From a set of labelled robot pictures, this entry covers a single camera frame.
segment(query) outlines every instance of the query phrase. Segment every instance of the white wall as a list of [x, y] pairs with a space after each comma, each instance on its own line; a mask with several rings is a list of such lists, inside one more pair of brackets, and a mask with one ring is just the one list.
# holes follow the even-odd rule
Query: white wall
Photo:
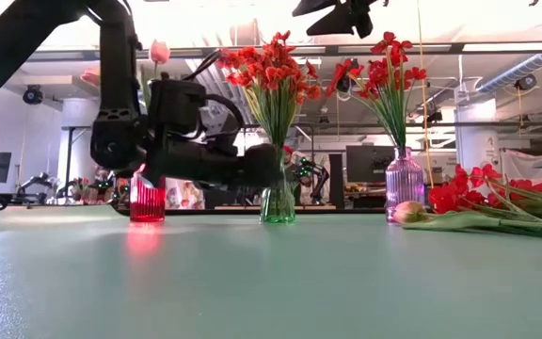
[[[11, 152], [8, 180], [0, 184], [0, 193], [15, 192], [21, 165], [20, 183], [42, 171], [57, 176], [61, 122], [61, 112], [50, 106], [27, 105], [20, 95], [0, 89], [0, 152]], [[28, 192], [42, 190], [34, 187]]]

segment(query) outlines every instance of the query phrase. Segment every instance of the pink glass vase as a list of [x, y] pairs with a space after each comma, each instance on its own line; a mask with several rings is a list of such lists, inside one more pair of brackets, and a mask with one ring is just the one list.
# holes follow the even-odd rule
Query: pink glass vase
[[151, 188], [144, 185], [140, 171], [131, 178], [130, 219], [137, 222], [156, 222], [165, 219], [165, 202], [167, 190], [166, 180], [161, 179], [160, 187]]
[[386, 220], [394, 222], [394, 208], [401, 202], [425, 203], [423, 170], [411, 157], [411, 148], [395, 147], [394, 160], [386, 168]]

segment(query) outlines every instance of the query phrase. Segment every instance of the green glass vase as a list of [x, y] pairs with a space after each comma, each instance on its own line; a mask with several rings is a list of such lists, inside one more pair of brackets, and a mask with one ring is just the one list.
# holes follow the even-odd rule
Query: green glass vase
[[292, 173], [286, 172], [282, 158], [277, 166], [284, 174], [282, 179], [263, 191], [261, 203], [261, 222], [288, 224], [296, 221], [294, 188]]

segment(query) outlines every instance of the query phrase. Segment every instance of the camera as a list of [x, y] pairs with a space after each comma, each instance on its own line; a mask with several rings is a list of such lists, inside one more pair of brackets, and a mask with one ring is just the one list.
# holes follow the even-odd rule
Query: camera
[[40, 85], [28, 85], [24, 92], [23, 101], [29, 105], [39, 105], [43, 102], [43, 92]]

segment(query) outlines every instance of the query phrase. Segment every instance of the green table surface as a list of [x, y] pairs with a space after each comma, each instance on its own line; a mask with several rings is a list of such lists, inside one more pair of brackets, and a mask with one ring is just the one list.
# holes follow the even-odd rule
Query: green table surface
[[0, 338], [542, 339], [542, 239], [383, 216], [0, 212]]

